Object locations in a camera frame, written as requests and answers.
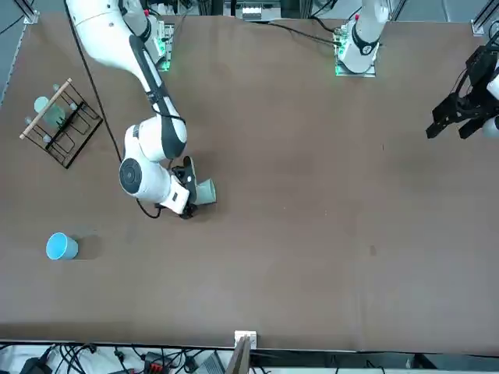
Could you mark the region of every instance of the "black cable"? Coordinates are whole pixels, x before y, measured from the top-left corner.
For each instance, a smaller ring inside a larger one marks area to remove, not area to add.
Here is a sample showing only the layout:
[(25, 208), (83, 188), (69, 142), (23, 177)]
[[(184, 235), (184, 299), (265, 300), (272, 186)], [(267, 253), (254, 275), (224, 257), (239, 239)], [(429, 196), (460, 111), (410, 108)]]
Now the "black cable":
[(66, 352), (65, 354), (62, 354), (62, 347), (61, 346), (59, 346), (59, 352), (61, 352), (62, 358), (61, 358), (61, 361), (59, 362), (59, 365), (57, 365), (57, 368), (55, 369), (54, 374), (57, 374), (57, 372), (61, 368), (62, 363), (65, 362), (66, 356), (68, 355), (68, 352)]
[(80, 362), (80, 359), (78, 358), (78, 355), (75, 355), (75, 363), (76, 363), (76, 366), (78, 366), (78, 369), (80, 369), (80, 371), (82, 373), (85, 373), (85, 370), (83, 369), (83, 366), (81, 365), (81, 362)]
[[(80, 53), (80, 57), (83, 61), (83, 66), (85, 67), (85, 70), (87, 71), (88, 79), (89, 79), (90, 84), (92, 86), (92, 90), (94, 91), (95, 97), (97, 98), (97, 103), (99, 104), (99, 108), (101, 109), (102, 118), (104, 119), (104, 124), (105, 124), (106, 130), (108, 130), (108, 134), (109, 134), (109, 137), (111, 138), (112, 145), (115, 148), (115, 152), (116, 152), (116, 156), (118, 157), (118, 161), (119, 161), (119, 163), (121, 163), (122, 156), (119, 153), (118, 144), (116, 143), (116, 138), (111, 131), (111, 127), (109, 127), (108, 119), (107, 119), (106, 114), (104, 112), (101, 98), (99, 97), (99, 93), (97, 92), (97, 88), (96, 88), (95, 83), (94, 83), (94, 78), (92, 77), (92, 74), (90, 73), (90, 69), (88, 68), (87, 60), (85, 59), (85, 55), (83, 54), (83, 51), (81, 49), (80, 42), (78, 41), (78, 37), (76, 35), (75, 27), (74, 27), (73, 22), (71, 20), (71, 15), (69, 14), (68, 4), (67, 4), (66, 0), (64, 0), (64, 8), (65, 8), (65, 14), (68, 17), (69, 26), (71, 27), (71, 34), (73, 34), (73, 39), (75, 41), (76, 47), (78, 48), (78, 52)], [(146, 211), (146, 209), (142, 206), (142, 203), (138, 199), (136, 199), (136, 201), (137, 201), (137, 205), (139, 206), (140, 210), (142, 210), (142, 212), (146, 216), (148, 216), (149, 218), (156, 219), (156, 218), (159, 218), (159, 216), (161, 215), (161, 209), (158, 208), (156, 215), (152, 215)]]
[(67, 0), (64, 0), (64, 8), (65, 8), (65, 14), (68, 17), (69, 26), (71, 27), (71, 33), (73, 34), (73, 39), (75, 40), (76, 48), (78, 48), (78, 52), (80, 53), (80, 57), (83, 61), (83, 66), (85, 67), (85, 70), (87, 71), (88, 79), (90, 81), (92, 89), (94, 90), (94, 94), (95, 94), (95, 97), (97, 98), (97, 103), (99, 104), (99, 108), (101, 109), (102, 118), (104, 119), (104, 124), (106, 125), (106, 129), (108, 130), (108, 134), (109, 134), (109, 137), (111, 138), (112, 144), (115, 148), (116, 155), (118, 156), (118, 160), (121, 163), (122, 156), (119, 153), (118, 144), (116, 143), (115, 136), (112, 134), (111, 128), (109, 127), (108, 119), (106, 117), (106, 114), (104, 113), (104, 108), (102, 107), (101, 98), (99, 97), (99, 93), (97, 92), (97, 88), (96, 88), (95, 83), (94, 83), (94, 78), (92, 77), (92, 74), (90, 73), (90, 69), (88, 68), (87, 60), (85, 59), (85, 55), (83, 54), (83, 51), (81, 49), (80, 42), (78, 41), (75, 27), (73, 25), (73, 21), (71, 20), (71, 15), (69, 14)]
[(316, 36), (304, 33), (304, 32), (302, 32), (300, 30), (296, 30), (296, 29), (292, 29), (291, 27), (280, 25), (278, 23), (271, 23), (271, 22), (268, 22), (268, 23), (267, 22), (260, 22), (260, 23), (263, 24), (263, 25), (271, 25), (271, 26), (281, 27), (284, 30), (291, 31), (291, 32), (297, 33), (299, 35), (303, 35), (304, 37), (308, 37), (310, 39), (313, 39), (315, 41), (320, 41), (320, 42), (325, 43), (325, 44), (332, 44), (332, 45), (338, 45), (338, 46), (342, 45), (341, 43), (339, 43), (337, 41), (332, 41), (332, 40), (329, 40), (329, 39), (324, 39), (322, 37), (316, 37)]
[(336, 5), (336, 3), (338, 2), (338, 0), (329, 0), (327, 2), (324, 3), (324, 5), (322, 5), (319, 10), (317, 10), (312, 16), (310, 16), (310, 18), (316, 16), (322, 9), (324, 9), (325, 7), (327, 7), (328, 5), (330, 5), (331, 3), (331, 9), (333, 9), (333, 7)]
[(357, 9), (354, 13), (352, 13), (352, 14), (350, 15), (350, 17), (348, 18), (348, 21), (349, 21), (349, 20), (351, 20), (351, 19), (352, 19), (352, 17), (360, 11), (360, 9), (362, 9), (362, 6), (360, 6), (360, 7), (359, 7), (359, 8), (358, 8), (358, 9)]
[(139, 358), (140, 358), (142, 361), (146, 361), (146, 355), (141, 355), (139, 352), (137, 352), (137, 349), (135, 349), (135, 347), (134, 347), (134, 346), (131, 346), (131, 347), (132, 347), (133, 351), (135, 352), (135, 354), (136, 354), (137, 356), (139, 356)]
[(74, 352), (74, 355), (69, 360), (68, 369), (66, 371), (66, 374), (69, 374), (70, 370), (74, 369), (73, 362), (75, 362), (80, 367), (80, 370), (83, 372), (83, 374), (86, 374), (85, 370), (83, 370), (83, 367), (81, 366), (80, 360), (78, 359), (78, 355), (81, 353), (81, 351), (83, 351), (85, 349), (88, 349), (92, 354), (97, 350), (97, 348), (93, 344), (82, 345), (79, 349), (77, 349)]
[(337, 30), (337, 28), (330, 29), (329, 27), (324, 25), (324, 22), (322, 22), (322, 19), (320, 19), (320, 18), (317, 18), (315, 16), (310, 16), (310, 19), (317, 21), (323, 29), (325, 29), (326, 31), (329, 31), (330, 33), (334, 33)]
[[(78, 357), (78, 355), (80, 354), (80, 352), (81, 352), (82, 350), (87, 349), (87, 348), (88, 348), (88, 346), (87, 346), (87, 345), (83, 345), (82, 347), (80, 347), (79, 349), (77, 349), (76, 351), (74, 351), (73, 356), (72, 356), (72, 357), (71, 357), (71, 359), (69, 360), (68, 369), (66, 370), (66, 374), (69, 374), (69, 372), (71, 371), (71, 369), (75, 369), (75, 368), (73, 367), (73, 362), (75, 361), (75, 358), (77, 358), (77, 357)], [(77, 370), (77, 372), (80, 372), (80, 370), (81, 370), (81, 372), (82, 372), (83, 374), (86, 374), (86, 373), (85, 373), (85, 371), (84, 371), (84, 370), (82, 370), (82, 369), (78, 369), (78, 370)]]
[(0, 31), (0, 35), (2, 35), (3, 33), (7, 32), (8, 30), (10, 30), (12, 27), (14, 27), (23, 18), (24, 18), (24, 16), (21, 16), (18, 19), (16, 19), (14, 22), (12, 22), (10, 25), (8, 25), (5, 29), (3, 29), (2, 31)]
[(375, 366), (370, 360), (366, 360), (366, 367), (367, 368), (373, 368), (373, 369), (381, 369), (381, 371), (383, 372), (383, 374), (386, 374), (384, 372), (384, 367), (379, 365), (379, 366)]
[[(70, 362), (69, 362), (69, 359), (67, 357), (70, 357), (70, 354), (71, 354), (71, 350), (68, 349), (66, 346), (64, 346), (65, 348), (65, 354), (62, 353), (62, 345), (59, 346), (59, 353), (61, 354), (62, 356), (62, 360), (68, 364), (68, 367), (70, 368), (71, 366), (70, 365)], [(80, 371), (80, 369), (78, 369), (77, 367), (72, 367), (71, 369), (74, 369), (76, 372), (78, 372), (79, 374), (83, 374), (82, 371)]]
[(163, 370), (165, 370), (165, 352), (163, 351), (163, 347), (161, 347), (161, 363)]

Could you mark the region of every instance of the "blue paper cup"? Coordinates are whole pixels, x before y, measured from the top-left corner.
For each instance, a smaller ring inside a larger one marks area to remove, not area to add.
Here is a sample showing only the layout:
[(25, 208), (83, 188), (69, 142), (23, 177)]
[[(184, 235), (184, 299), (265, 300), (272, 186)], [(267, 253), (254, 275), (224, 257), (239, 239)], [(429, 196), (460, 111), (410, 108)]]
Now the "blue paper cup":
[(74, 259), (78, 254), (78, 243), (68, 235), (56, 232), (45, 247), (49, 259)]

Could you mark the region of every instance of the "wire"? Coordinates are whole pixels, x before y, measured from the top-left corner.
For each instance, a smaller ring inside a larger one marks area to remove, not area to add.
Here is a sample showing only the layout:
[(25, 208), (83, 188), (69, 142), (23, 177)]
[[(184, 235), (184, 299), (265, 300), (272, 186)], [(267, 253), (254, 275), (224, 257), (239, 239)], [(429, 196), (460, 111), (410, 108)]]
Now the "wire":
[(370, 360), (366, 360), (366, 367), (367, 368), (373, 368), (373, 369), (381, 369), (381, 371), (383, 372), (383, 374), (386, 374), (384, 372), (384, 367), (379, 365), (379, 366), (375, 366)]
[(310, 35), (310, 34), (307, 34), (307, 33), (304, 33), (300, 30), (296, 30), (296, 29), (292, 29), (291, 27), (287, 27), (287, 26), (284, 26), (284, 25), (280, 25), (278, 23), (271, 23), (271, 22), (268, 22), (268, 23), (261, 23), (261, 24), (266, 24), (266, 25), (271, 25), (271, 26), (276, 26), (276, 27), (281, 27), (282, 29), (284, 30), (287, 30), (287, 31), (291, 31), (293, 33), (297, 33), (299, 35), (303, 35), (304, 37), (308, 37), (310, 39), (313, 39), (315, 41), (320, 41), (322, 43), (325, 43), (325, 44), (329, 44), (329, 45), (338, 45), (340, 46), (341, 43), (337, 42), (337, 41), (332, 41), (332, 40), (329, 40), (329, 39), (324, 39), (322, 37), (316, 37), (314, 35)]
[(57, 374), (57, 372), (58, 372), (58, 371), (59, 371), (59, 369), (61, 368), (62, 363), (66, 361), (66, 356), (67, 356), (67, 355), (68, 355), (68, 353), (69, 353), (69, 352), (66, 352), (66, 353), (63, 355), (63, 354), (62, 354), (62, 347), (61, 347), (61, 346), (59, 346), (59, 351), (61, 352), (61, 356), (62, 356), (62, 358), (61, 358), (61, 361), (59, 362), (59, 365), (57, 365), (57, 368), (55, 369), (54, 374)]
[(69, 364), (68, 364), (68, 369), (66, 371), (66, 374), (69, 374), (69, 372), (71, 371), (71, 368), (73, 368), (73, 361), (76, 362), (76, 364), (80, 367), (80, 370), (83, 374), (86, 374), (85, 373), (85, 370), (83, 370), (83, 368), (81, 367), (81, 364), (80, 364), (80, 361), (78, 360), (78, 355), (81, 353), (81, 351), (85, 350), (85, 349), (90, 349), (90, 345), (89, 344), (84, 344), (82, 345), (79, 349), (77, 349), (74, 353), (74, 355), (71, 357), (71, 359), (69, 360)]
[(350, 17), (348, 18), (348, 21), (349, 21), (349, 20), (351, 20), (351, 19), (352, 19), (352, 17), (360, 11), (360, 9), (362, 9), (362, 6), (360, 6), (360, 7), (359, 7), (359, 8), (358, 8), (358, 9), (357, 9), (354, 13), (352, 13), (352, 14), (350, 15)]
[(330, 33), (334, 34), (334, 32), (338, 29), (337, 27), (335, 27), (334, 29), (330, 29), (329, 27), (324, 25), (324, 22), (322, 22), (322, 19), (317, 18), (315, 16), (310, 16), (310, 19), (317, 21), (323, 29), (325, 29), (326, 31), (329, 31)]
[(72, 353), (71, 350), (68, 349), (66, 346), (64, 346), (64, 348), (66, 349), (65, 354), (62, 353), (62, 345), (59, 346), (59, 353), (62, 356), (62, 360), (66, 364), (68, 364), (68, 368), (74, 369), (79, 374), (83, 374), (83, 372), (80, 369), (78, 369), (77, 367), (72, 366), (72, 364), (70, 363), (69, 359), (66, 358), (66, 356), (68, 356), (68, 355), (70, 355)]
[(312, 16), (310, 16), (310, 18), (316, 16), (322, 9), (324, 9), (325, 7), (330, 5), (331, 3), (332, 3), (331, 9), (333, 9), (333, 7), (336, 5), (337, 2), (338, 2), (338, 0), (329, 0), (329, 1), (325, 2), (324, 5), (322, 5), (319, 8), (319, 10), (317, 10)]
[(161, 363), (163, 370), (165, 370), (165, 352), (163, 351), (163, 347), (161, 347)]
[(146, 355), (141, 355), (139, 352), (137, 352), (137, 349), (135, 349), (134, 346), (131, 346), (131, 347), (132, 347), (133, 351), (135, 352), (135, 354), (137, 356), (139, 356), (142, 361), (146, 361)]
[(106, 125), (106, 129), (108, 130), (108, 134), (109, 134), (109, 137), (111, 138), (112, 144), (115, 148), (115, 152), (116, 152), (116, 155), (118, 156), (118, 160), (121, 163), (122, 156), (119, 153), (118, 144), (116, 143), (115, 136), (113, 135), (111, 128), (109, 127), (108, 119), (107, 119), (106, 114), (104, 112), (104, 108), (102, 107), (101, 98), (99, 97), (99, 93), (97, 92), (97, 88), (96, 88), (95, 83), (94, 83), (94, 78), (92, 77), (92, 74), (90, 73), (90, 69), (88, 68), (87, 60), (85, 59), (85, 55), (83, 54), (83, 51), (81, 49), (80, 42), (78, 41), (75, 27), (73, 26), (73, 22), (71, 20), (70, 14), (69, 14), (67, 0), (64, 0), (64, 8), (65, 8), (65, 14), (68, 16), (69, 26), (71, 27), (71, 33), (73, 34), (73, 39), (75, 40), (76, 47), (78, 48), (78, 52), (80, 53), (80, 57), (83, 61), (83, 66), (85, 67), (85, 70), (87, 71), (88, 79), (90, 81), (92, 89), (94, 90), (94, 94), (95, 94), (95, 97), (97, 98), (97, 103), (99, 104), (99, 108), (101, 109), (102, 118), (104, 119), (104, 124)]
[(12, 27), (14, 27), (23, 18), (24, 18), (24, 16), (21, 16), (18, 19), (16, 19), (14, 22), (12, 22), (10, 25), (8, 25), (5, 29), (3, 29), (2, 31), (0, 31), (0, 35), (2, 35), (3, 33), (7, 32), (8, 30), (10, 30)]

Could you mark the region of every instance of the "table surface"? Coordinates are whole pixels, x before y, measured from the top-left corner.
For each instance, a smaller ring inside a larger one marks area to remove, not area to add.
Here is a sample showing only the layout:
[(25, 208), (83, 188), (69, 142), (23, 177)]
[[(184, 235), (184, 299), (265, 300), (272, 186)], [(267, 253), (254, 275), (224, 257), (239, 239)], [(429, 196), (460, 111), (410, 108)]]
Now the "table surface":
[[(218, 195), (190, 221), (140, 212), (104, 126), (69, 170), (18, 138), (69, 76), (97, 107), (65, 18), (29, 27), (0, 113), (2, 337), (497, 352), (497, 141), (424, 132), (469, 25), (388, 24), (376, 79), (334, 76), (329, 47), (277, 27), (187, 17), (177, 37), (164, 78)], [(121, 147), (146, 97), (89, 64)], [(77, 260), (46, 258), (55, 231)]]

